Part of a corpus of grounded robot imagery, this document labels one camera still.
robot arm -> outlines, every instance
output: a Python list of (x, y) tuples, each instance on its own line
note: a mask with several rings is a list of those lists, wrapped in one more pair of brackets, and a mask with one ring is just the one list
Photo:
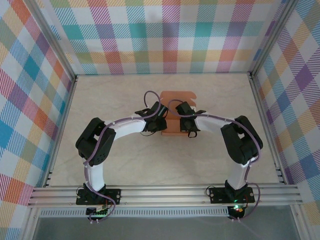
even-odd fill
[[(114, 140), (132, 133), (157, 132), (167, 128), (164, 114), (168, 109), (163, 105), (161, 105), (160, 111), (152, 118), (136, 118), (139, 116), (149, 116), (158, 108), (158, 104), (159, 103), (156, 102), (151, 109), (135, 112), (135, 115), (132, 116), (131, 119), (111, 125), (100, 137), (100, 142), (95, 139), (95, 135), (100, 136), (102, 129), (106, 127), (106, 124), (99, 118), (94, 118), (86, 127), (76, 142), (76, 147), (79, 155), (87, 160), (98, 144), (95, 155), (89, 161), (88, 165), (86, 165), (88, 182), (95, 191), (98, 192), (105, 187), (103, 162), (108, 157)], [(185, 116), (205, 113), (203, 110), (195, 112), (186, 102), (177, 106), (176, 109), (180, 115)], [(240, 116), (233, 120), (245, 126), (255, 137), (260, 148), (263, 147), (261, 139), (245, 116)], [(234, 161), (231, 175), (225, 181), (225, 192), (231, 201), (239, 198), (247, 188), (245, 181), (247, 168), (249, 167), (250, 162), (258, 155), (258, 150), (251, 137), (239, 128), (238, 125), (208, 117), (208, 114), (203, 114), (203, 116), (181, 117), (180, 130), (189, 133), (209, 131), (222, 134), (228, 154)]]

black wire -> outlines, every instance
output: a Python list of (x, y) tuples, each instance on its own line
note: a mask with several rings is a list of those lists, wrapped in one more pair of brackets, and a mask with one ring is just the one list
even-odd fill
[(206, 189), (205, 189), (205, 194), (208, 196), (208, 197), (210, 197), (210, 194), (208, 194), (208, 189), (210, 188), (210, 187), (212, 187), (212, 188), (214, 188), (214, 186), (208, 186)]
[(156, 131), (153, 132), (153, 133), (151, 133), (151, 134), (149, 134), (149, 135), (143, 135), (143, 134), (140, 132), (140, 134), (141, 134), (142, 136), (144, 136), (144, 137), (149, 137), (149, 136), (151, 136), (151, 135), (153, 135), (153, 134), (155, 134), (155, 133), (156, 133)]
[(75, 191), (75, 194), (78, 196), (78, 197), (81, 197), (79, 194), (78, 194), (78, 190), (82, 188), (82, 189), (85, 189), (83, 186), (79, 186), (76, 191)]
[(166, 114), (165, 114), (165, 116), (163, 116), (163, 118), (166, 118), (166, 117), (167, 117), (168, 112), (169, 112), (169, 109), (166, 110)]

plaid wallpaper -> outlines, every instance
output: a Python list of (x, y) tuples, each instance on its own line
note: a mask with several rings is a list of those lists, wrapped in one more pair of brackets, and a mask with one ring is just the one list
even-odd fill
[(291, 184), (320, 239), (320, 0), (300, 0), (256, 79)]
[(270, 34), (271, 34), (273, 28), (277, 25), (278, 20), (279, 20), (281, 14), (282, 14), (287, 2), (288, 2), (288, 0), (281, 0), (281, 3), (279, 5), (278, 9), (276, 10), (275, 15), (273, 16), (273, 19), (272, 19), (267, 31), (265, 32), (265, 35), (263, 36), (261, 44), (260, 44), (258, 50), (256, 51), (255, 55), (254, 55), (253, 61), (252, 61), (251, 65), (250, 65), (250, 68), (249, 68), (249, 72), (251, 72), (253, 70), (254, 66), (256, 65), (258, 57), (260, 56), (262, 50), (266, 46), (266, 44), (267, 44), (267, 42), (269, 40)]
[(22, 0), (0, 4), (0, 240), (15, 240), (39, 187), (71, 80)]
[(95, 75), (247, 72), (281, 0), (37, 2), (74, 71)]

aluminum frame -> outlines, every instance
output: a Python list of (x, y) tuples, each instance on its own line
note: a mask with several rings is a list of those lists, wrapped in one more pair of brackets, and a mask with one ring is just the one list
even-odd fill
[[(210, 207), (233, 206), (233, 203), (211, 204), (210, 197), (205, 194), (210, 184), (200, 185), (124, 185), (108, 186), (108, 189), (121, 189), (122, 207)], [(261, 206), (283, 206), (302, 204), (300, 192), (296, 185), (283, 183), (260, 184)], [(76, 190), (80, 186), (40, 187), (35, 188), (29, 201), (29, 208), (72, 208), (98, 207), (98, 205), (76, 205)], [(258, 194), (253, 186), (253, 193)]]
[(266, 45), (263, 47), (260, 55), (258, 56), (258, 59), (255, 63), (255, 65), (252, 68), (252, 75), (254, 77), (257, 76), (259, 70), (263, 66), (264, 62), (266, 61), (268, 54), (270, 53), (271, 49), (273, 48), (274, 44), (276, 43), (281, 31), (285, 27), (289, 17), (291, 16), (291, 13), (294, 11), (297, 3), (299, 0), (287, 0), (286, 4), (283, 8), (283, 11), (280, 15), (280, 18), (277, 21), (276, 26), (271, 30), (270, 37), (268, 38)]
[(270, 151), (271, 151), (271, 155), (272, 155), (272, 158), (273, 158), (273, 161), (274, 161), (274, 165), (276, 167), (276, 170), (280, 170), (281, 171), (284, 183), (288, 184), (289, 183), (288, 182), (288, 178), (284, 174), (285, 169), (283, 167), (282, 162), (280, 161), (280, 156), (279, 156), (279, 153), (277, 151), (276, 142), (275, 142), (275, 140), (274, 140), (274, 138), (273, 138), (273, 136), (271, 134), (272, 133), (271, 127), (270, 127), (270, 124), (268, 122), (268, 118), (267, 118), (267, 115), (266, 115), (267, 111), (264, 108), (261, 96), (259, 94), (257, 85), (255, 84), (255, 81), (254, 81), (252, 75), (248, 72), (247, 76), (248, 76), (248, 80), (249, 80), (250, 87), (251, 87), (251, 90), (252, 90), (252, 94), (253, 94), (253, 97), (254, 97), (254, 101), (255, 101), (258, 113), (260, 115), (260, 120), (261, 120), (262, 127), (263, 127), (263, 130), (264, 130), (264, 133), (265, 133), (265, 137), (266, 137), (266, 140), (268, 142), (268, 146), (269, 146)]
[(42, 14), (38, 4), (35, 0), (23, 0), (29, 11), (31, 12), (32, 16), (34, 17), (35, 21), (38, 23), (43, 35), (45, 36), (46, 40), (48, 41), (49, 45), (51, 46), (52, 50), (56, 54), (58, 60), (66, 70), (69, 77), (72, 79), (76, 79), (77, 75), (75, 74), (71, 64), (69, 63), (66, 55), (60, 44), (58, 43), (57, 38), (55, 37), (54, 33), (52, 32), (50, 26), (48, 25), (44, 15)]

marble-pattern floor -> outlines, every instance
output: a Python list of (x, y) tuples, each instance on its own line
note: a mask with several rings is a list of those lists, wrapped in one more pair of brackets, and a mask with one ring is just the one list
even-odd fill
[[(223, 117), (247, 116), (264, 143), (248, 180), (278, 182), (246, 74), (149, 74), (79, 77), (50, 185), (83, 184), (83, 160), (75, 147), (78, 137), (92, 118), (117, 120), (142, 110), (147, 90), (193, 91), (197, 110)], [(152, 94), (147, 96), (149, 105), (155, 101)], [(228, 178), (231, 163), (219, 134), (202, 131), (190, 139), (133, 133), (113, 143), (103, 170), (107, 185), (219, 184)]]

